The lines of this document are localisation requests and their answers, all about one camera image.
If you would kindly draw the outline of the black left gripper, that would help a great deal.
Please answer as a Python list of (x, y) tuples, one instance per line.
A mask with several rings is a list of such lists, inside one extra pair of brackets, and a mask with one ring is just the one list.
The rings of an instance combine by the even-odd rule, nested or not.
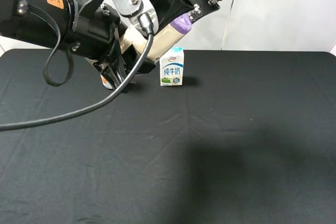
[[(105, 0), (67, 0), (69, 24), (58, 47), (61, 51), (93, 60), (93, 67), (114, 82), (115, 89), (125, 80), (141, 53), (134, 47), (121, 52), (120, 38), (126, 25)], [(137, 74), (150, 73), (156, 64), (146, 58)]]

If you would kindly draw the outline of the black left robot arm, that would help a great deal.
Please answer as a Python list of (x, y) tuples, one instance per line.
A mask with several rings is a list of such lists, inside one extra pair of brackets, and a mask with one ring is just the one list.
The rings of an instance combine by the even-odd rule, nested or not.
[(1, 35), (66, 54), (68, 71), (63, 81), (53, 80), (43, 70), (50, 86), (69, 81), (73, 58), (81, 56), (115, 89), (133, 67), (122, 56), (121, 17), (138, 31), (143, 31), (143, 17), (150, 18), (154, 32), (159, 28), (150, 0), (1, 0)]

